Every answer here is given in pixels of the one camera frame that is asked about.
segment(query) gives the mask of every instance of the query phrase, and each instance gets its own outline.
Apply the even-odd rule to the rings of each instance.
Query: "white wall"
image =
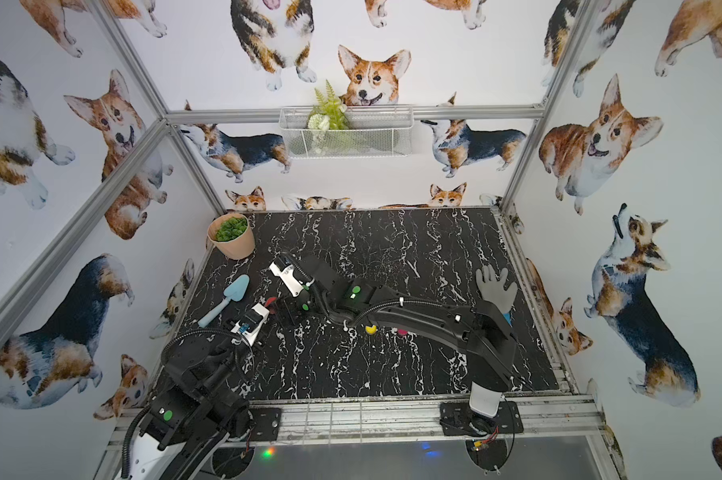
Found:
[[[199,274],[206,229],[214,213],[165,140],[160,151],[174,173],[164,178],[167,202],[148,207],[150,220],[124,241],[103,219],[34,306],[17,335],[37,330],[48,319],[90,260],[108,253],[118,258],[135,293],[131,306],[125,299],[110,299],[94,361],[103,371],[96,388],[91,381],[84,392],[71,388],[57,402],[35,409],[0,406],[0,478],[91,478],[107,445],[116,420],[92,415],[108,400],[121,381],[121,355],[153,370],[167,337],[151,340],[188,258]]]
[[[681,2],[636,2],[612,47],[585,81],[581,98],[569,78],[549,128],[589,125],[606,85],[619,74],[622,101],[634,116],[659,116],[664,129],[633,149],[606,184],[574,212],[554,196],[556,179],[533,158],[516,204],[526,225],[521,245],[537,266],[555,308],[574,300],[577,328],[594,345],[570,358],[584,389],[595,378],[606,420],[631,480],[722,478],[710,451],[722,434],[722,62],[704,38],[682,50],[667,77],[654,62]],[[646,292],[689,353],[702,398],[676,408],[628,385],[644,364],[601,317],[583,313],[590,274],[614,238],[612,215],[625,202],[645,219],[668,219],[655,236],[672,268],[651,270]]]
[[[16,187],[0,196],[0,298],[101,182],[107,152],[102,134],[77,117],[63,95],[98,98],[117,68],[142,120],[146,125],[155,120],[92,16],[66,10],[66,24],[84,52],[80,58],[55,43],[20,2],[0,0],[0,59],[27,89],[49,135],[76,152],[64,166],[43,155],[36,159],[33,171],[49,191],[40,210],[31,210]]]
[[[374,27],[363,0],[313,0],[315,32],[309,64],[323,89],[338,94],[349,80],[337,58],[342,44],[366,60],[384,61],[402,49],[412,63],[402,76],[401,104],[440,104],[454,91],[458,104],[533,104],[542,99],[544,36],[556,0],[489,0],[486,20],[468,30],[460,12],[423,0],[390,0],[388,24]],[[170,109],[280,108],[315,103],[313,86],[293,68],[279,91],[265,88],[231,26],[230,0],[157,2],[156,17],[167,35],[155,38],[134,21],[122,24]]]

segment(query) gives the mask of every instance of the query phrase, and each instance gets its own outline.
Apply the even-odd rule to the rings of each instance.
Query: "potted plant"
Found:
[[[218,217],[207,229],[209,240],[226,257],[241,260],[254,252],[254,235],[246,216],[231,212]]]

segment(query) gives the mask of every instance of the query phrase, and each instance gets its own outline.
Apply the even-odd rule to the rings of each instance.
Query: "cable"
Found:
[[[132,461],[129,458],[129,448],[132,446],[132,437],[135,435],[137,424],[150,411],[151,404],[148,403],[142,408],[142,410],[140,410],[135,419],[132,420],[132,423],[130,423],[129,427],[126,429],[126,434],[124,435],[124,443],[122,444],[122,478],[129,478],[129,468],[132,466]]]

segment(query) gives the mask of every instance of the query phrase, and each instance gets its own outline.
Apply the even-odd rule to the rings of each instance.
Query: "corgi paw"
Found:
[[[305,68],[304,72],[300,72],[298,70],[297,76],[303,82],[308,82],[308,83],[316,83],[316,80],[318,80],[318,75],[316,75],[316,72],[314,72],[313,70],[310,70],[309,68]]]

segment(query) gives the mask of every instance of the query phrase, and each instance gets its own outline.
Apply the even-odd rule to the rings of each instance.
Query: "floor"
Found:
[[[286,293],[267,269],[273,255],[288,250],[300,258],[331,256],[347,276],[377,280],[413,296],[446,303],[479,297],[475,270],[481,264],[508,267],[515,279],[495,218],[489,209],[358,210],[249,216],[257,239],[254,254],[234,261],[215,250],[201,272],[181,331],[194,327],[222,291],[241,274],[251,277],[247,295],[221,318],[238,316],[255,302]],[[221,318],[211,326],[220,325]],[[558,389],[524,297],[511,311],[519,338],[513,390]],[[390,330],[367,335],[329,324],[307,323],[282,330],[268,323],[260,334],[265,356],[257,358],[250,386],[234,386],[249,399],[298,399],[466,393],[466,361],[440,343]],[[248,372],[251,362],[245,366]]]

